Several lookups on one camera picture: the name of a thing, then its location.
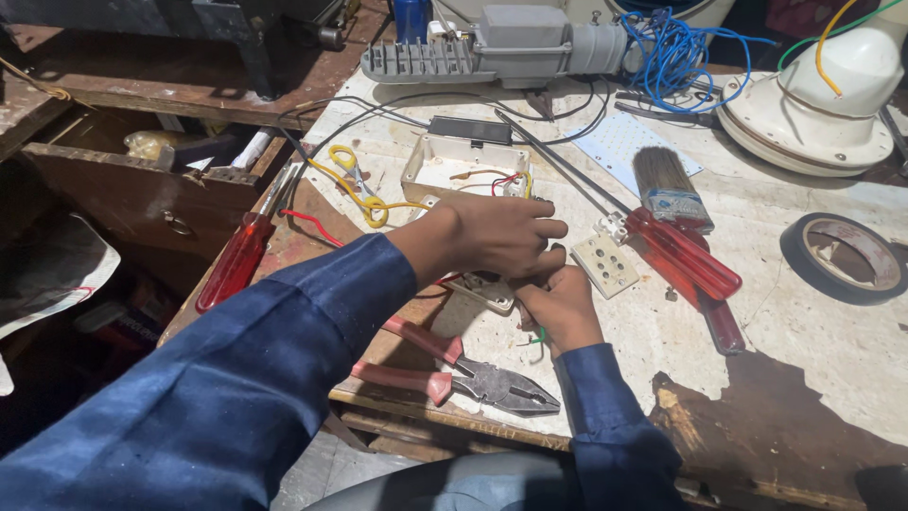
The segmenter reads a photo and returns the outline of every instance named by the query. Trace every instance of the drawer handle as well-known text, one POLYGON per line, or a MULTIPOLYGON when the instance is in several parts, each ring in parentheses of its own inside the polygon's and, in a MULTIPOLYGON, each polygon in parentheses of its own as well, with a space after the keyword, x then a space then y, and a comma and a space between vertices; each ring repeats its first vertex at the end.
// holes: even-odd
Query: drawer handle
POLYGON ((167 226, 170 227, 175 233, 191 236, 193 234, 192 228, 189 227, 189 224, 183 222, 181 218, 177 218, 170 211, 162 209, 161 213, 164 215, 164 222, 167 222, 167 226))

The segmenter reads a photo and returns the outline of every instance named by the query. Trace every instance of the wooden drawer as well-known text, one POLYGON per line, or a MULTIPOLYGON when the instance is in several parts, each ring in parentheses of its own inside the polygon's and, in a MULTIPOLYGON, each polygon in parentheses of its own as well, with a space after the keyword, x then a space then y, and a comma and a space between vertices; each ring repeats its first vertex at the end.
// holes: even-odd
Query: wooden drawer
POLYGON ((275 139, 248 175, 195 179, 162 169, 167 165, 159 162, 127 156, 125 146, 122 154, 93 149, 115 149, 123 136, 147 129, 137 127, 140 123, 102 122, 105 125, 96 126, 93 134, 82 126, 77 131, 84 135, 32 143, 23 153, 49 186, 90 215, 107 235, 126 243, 196 254, 208 261, 221 252, 242 215, 282 166, 281 158, 288 156, 284 149, 289 144, 275 139))

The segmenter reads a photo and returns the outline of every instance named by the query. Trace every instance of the brush bristles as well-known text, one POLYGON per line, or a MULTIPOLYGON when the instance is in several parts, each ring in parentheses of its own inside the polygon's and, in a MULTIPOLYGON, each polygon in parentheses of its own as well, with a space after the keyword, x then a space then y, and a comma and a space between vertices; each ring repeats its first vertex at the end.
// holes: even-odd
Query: brush bristles
POLYGON ((667 147, 644 147, 634 156, 634 177, 643 196, 647 190, 696 192, 675 151, 667 147))

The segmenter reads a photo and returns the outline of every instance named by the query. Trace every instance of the green wire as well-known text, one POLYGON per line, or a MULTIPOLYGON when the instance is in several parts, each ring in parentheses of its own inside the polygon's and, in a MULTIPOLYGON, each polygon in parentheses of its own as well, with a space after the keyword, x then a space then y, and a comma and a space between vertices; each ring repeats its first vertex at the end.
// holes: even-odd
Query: green wire
MULTIPOLYGON (((841 34, 841 33, 844 32, 845 30, 848 30, 849 28, 851 28, 851 27, 853 27, 853 26, 855 26, 855 25, 860 25, 861 23, 867 21, 868 19, 874 17, 875 15, 880 14, 882 11, 885 11, 885 10, 888 9, 889 7, 892 7, 893 5, 896 5, 896 4, 900 3, 900 2, 902 2, 902 0, 893 0, 892 2, 890 2, 890 3, 888 3, 888 4, 886 4, 886 5, 882 6, 882 7, 880 7, 879 9, 877 9, 877 10, 875 10, 875 11, 873 11, 873 12, 870 13, 869 15, 866 15, 866 16, 860 18, 860 19, 854 20, 853 22, 849 23, 848 25, 840 26, 840 27, 836 28, 835 30, 831 31, 831 32, 829 33, 829 35, 827 35, 826 37, 828 38, 828 37, 832 37, 833 35, 841 34)), ((782 58, 779 59, 778 70, 779 70, 779 71, 782 71, 782 69, 783 69, 783 68, 782 68, 782 63, 784 62, 785 58, 788 56, 788 54, 792 53, 796 48, 800 47, 801 45, 803 45, 803 44, 805 44, 805 43, 812 43, 813 41, 819 41, 819 40, 820 40, 819 37, 807 37, 805 40, 801 41, 800 43, 798 43, 798 44, 796 44, 796 45, 794 45, 794 46, 788 48, 788 51, 785 52, 785 53, 783 53, 783 54, 782 54, 782 58)))
POLYGON ((546 340, 546 329, 543 328, 542 326, 540 326, 539 327, 539 339, 533 339, 532 341, 529 341, 529 343, 534 345, 536 343, 541 343, 544 340, 546 340))

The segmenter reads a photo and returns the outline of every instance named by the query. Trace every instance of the red-handled pliers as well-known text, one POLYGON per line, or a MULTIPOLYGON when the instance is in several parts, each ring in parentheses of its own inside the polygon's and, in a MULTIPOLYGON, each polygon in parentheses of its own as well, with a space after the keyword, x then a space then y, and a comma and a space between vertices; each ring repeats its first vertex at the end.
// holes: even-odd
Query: red-handled pliers
POLYGON ((444 360, 466 376, 394 369, 361 360, 353 366, 351 376, 378 385, 423 392, 435 406, 441 405, 454 391, 521 417, 553 415, 561 410, 561 404, 551 394, 526 376, 466 358, 460 336, 439 337, 400 316, 392 316, 382 328, 444 360))

